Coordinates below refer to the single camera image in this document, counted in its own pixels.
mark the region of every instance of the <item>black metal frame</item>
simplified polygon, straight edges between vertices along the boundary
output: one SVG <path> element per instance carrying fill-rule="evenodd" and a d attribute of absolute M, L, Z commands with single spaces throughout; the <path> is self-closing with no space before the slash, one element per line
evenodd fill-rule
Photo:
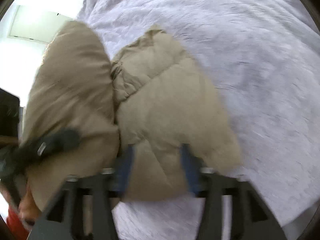
<path fill-rule="evenodd" d="M 212 173 L 202 167 L 187 144 L 180 148 L 189 188 L 205 198 L 196 240 L 221 240 L 222 195 L 232 196 L 231 240 L 287 240 L 273 213 L 250 182 Z M 125 192 L 133 162 L 133 146 L 116 169 L 78 179 L 71 176 L 34 225 L 28 240 L 83 240 L 83 197 L 92 195 L 93 240 L 119 240 L 111 212 L 111 198 Z"/>

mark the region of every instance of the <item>wrinkled fabric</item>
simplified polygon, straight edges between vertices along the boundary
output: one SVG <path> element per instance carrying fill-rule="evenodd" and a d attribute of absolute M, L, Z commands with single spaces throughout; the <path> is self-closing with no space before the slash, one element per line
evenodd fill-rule
<path fill-rule="evenodd" d="M 73 128 L 77 149 L 48 157 L 27 168 L 40 210 L 68 175 L 86 177 L 110 167 L 119 149 L 114 124 L 111 64 L 97 35 L 83 23 L 68 22 L 48 45 L 30 91 L 23 142 Z"/>
<path fill-rule="evenodd" d="M 254 184 L 281 225 L 319 198 L 320 38 L 299 0 L 84 0 L 78 19 L 97 32 L 110 58 L 154 23 L 180 41 L 226 105 L 244 155 L 233 175 Z M 156 213 L 120 203 L 120 235 L 193 239 L 201 204 L 186 198 L 188 214 L 182 200 L 154 203 Z M 175 230 L 178 223 L 184 226 Z"/>
<path fill-rule="evenodd" d="M 134 145 L 122 201 L 164 200 L 187 192 L 180 148 L 226 173 L 241 164 L 217 90 L 178 41 L 152 26 L 112 60 L 121 147 Z"/>

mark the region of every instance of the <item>metal bolt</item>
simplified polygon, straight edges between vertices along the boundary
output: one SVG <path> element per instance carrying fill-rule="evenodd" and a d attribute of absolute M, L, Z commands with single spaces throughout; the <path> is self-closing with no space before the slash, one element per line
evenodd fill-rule
<path fill-rule="evenodd" d="M 113 168 L 103 168 L 101 174 L 113 174 L 114 172 Z"/>

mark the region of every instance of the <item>ceiling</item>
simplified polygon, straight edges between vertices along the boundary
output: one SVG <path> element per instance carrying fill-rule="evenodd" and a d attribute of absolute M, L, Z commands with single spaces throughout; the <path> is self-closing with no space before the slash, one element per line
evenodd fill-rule
<path fill-rule="evenodd" d="M 55 12 L 20 5 L 9 37 L 50 43 L 61 26 L 71 18 Z"/>
<path fill-rule="evenodd" d="M 13 3 L 59 13 L 74 19 L 82 7 L 83 0 L 15 0 Z"/>

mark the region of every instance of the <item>white wall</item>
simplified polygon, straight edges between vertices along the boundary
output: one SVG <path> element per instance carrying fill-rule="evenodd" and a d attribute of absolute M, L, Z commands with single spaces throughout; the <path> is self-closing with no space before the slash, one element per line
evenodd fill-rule
<path fill-rule="evenodd" d="M 21 106 L 26 106 L 46 46 L 21 39 L 0 40 L 0 87 L 17 95 Z"/>
<path fill-rule="evenodd" d="M 9 207 L 8 203 L 4 200 L 3 196 L 0 194 L 0 215 L 2 216 L 4 221 L 8 216 L 8 207 Z"/>
<path fill-rule="evenodd" d="M 10 31 L 10 26 L 17 12 L 18 5 L 12 4 L 0 21 L 0 39 L 7 37 Z"/>

